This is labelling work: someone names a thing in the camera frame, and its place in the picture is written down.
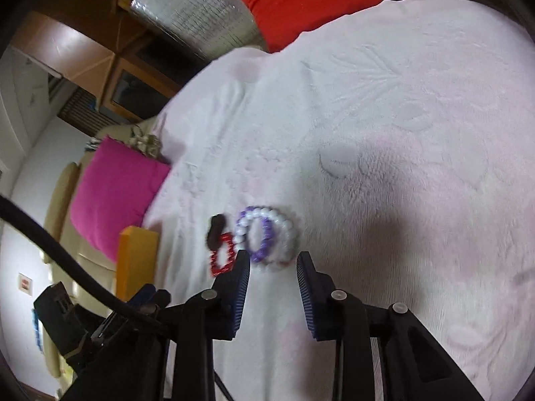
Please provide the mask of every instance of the sofa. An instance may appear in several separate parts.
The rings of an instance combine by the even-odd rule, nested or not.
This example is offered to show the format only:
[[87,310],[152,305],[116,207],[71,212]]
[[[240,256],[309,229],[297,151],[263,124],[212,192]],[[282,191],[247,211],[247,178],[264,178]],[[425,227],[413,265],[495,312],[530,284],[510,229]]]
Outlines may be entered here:
[[[150,132],[155,121],[155,117],[139,123],[142,132]],[[133,125],[114,125],[102,129],[96,136],[104,138],[109,136],[121,142],[127,142],[132,134]],[[52,193],[52,198],[46,213],[44,228],[56,239],[68,253],[76,259],[78,264],[89,273],[100,285],[111,293],[116,291],[116,264],[108,259],[103,253],[93,248],[83,239],[70,221],[71,199],[76,192],[77,185],[85,168],[92,160],[94,152],[86,152],[78,164],[68,164],[57,180],[56,187]],[[103,304],[90,296],[60,268],[46,254],[42,254],[42,259],[50,269],[50,281],[52,283],[63,282],[66,291],[73,303],[79,304],[91,310],[97,315],[106,317],[110,310]],[[43,351],[46,367],[50,374],[56,378],[60,384],[58,396],[61,396],[72,382],[72,370],[61,357],[56,346],[43,331]]]

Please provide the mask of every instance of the red bead bracelet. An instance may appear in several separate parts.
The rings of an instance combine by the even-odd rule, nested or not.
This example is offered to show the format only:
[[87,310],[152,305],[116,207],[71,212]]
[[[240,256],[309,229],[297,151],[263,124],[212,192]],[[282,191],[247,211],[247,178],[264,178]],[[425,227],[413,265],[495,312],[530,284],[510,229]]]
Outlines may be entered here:
[[227,232],[221,234],[219,239],[222,243],[227,245],[227,262],[223,267],[217,264],[217,251],[210,252],[210,269],[212,271],[212,276],[216,277],[222,273],[226,273],[232,270],[234,262],[236,261],[236,253],[234,251],[234,243],[232,242],[232,234]]

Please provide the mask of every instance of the wall switch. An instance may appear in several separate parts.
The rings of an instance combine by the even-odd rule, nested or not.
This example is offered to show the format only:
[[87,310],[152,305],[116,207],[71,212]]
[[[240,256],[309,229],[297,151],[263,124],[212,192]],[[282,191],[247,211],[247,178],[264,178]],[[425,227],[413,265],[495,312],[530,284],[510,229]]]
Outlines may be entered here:
[[31,296],[31,279],[19,273],[19,289]]

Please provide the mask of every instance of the magenta cushion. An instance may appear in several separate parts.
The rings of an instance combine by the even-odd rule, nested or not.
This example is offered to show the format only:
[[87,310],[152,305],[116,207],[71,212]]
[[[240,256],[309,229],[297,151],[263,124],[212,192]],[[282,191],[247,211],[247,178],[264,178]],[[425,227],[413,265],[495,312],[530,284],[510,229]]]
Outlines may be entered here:
[[106,137],[78,185],[71,222],[78,233],[112,261],[119,234],[141,226],[170,167]]

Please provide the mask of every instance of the pink and white blanket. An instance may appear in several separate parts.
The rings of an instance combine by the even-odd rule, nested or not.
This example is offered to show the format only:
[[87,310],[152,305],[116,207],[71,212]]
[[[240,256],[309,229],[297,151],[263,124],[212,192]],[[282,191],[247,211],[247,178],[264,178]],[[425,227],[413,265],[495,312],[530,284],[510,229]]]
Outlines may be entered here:
[[[144,224],[157,284],[208,288],[210,216],[280,209],[318,270],[403,301],[487,400],[535,366],[535,46],[462,0],[384,1],[280,53],[236,49],[165,108],[172,171]],[[236,400],[330,399],[334,347],[307,331],[295,267],[253,270],[215,345]]]

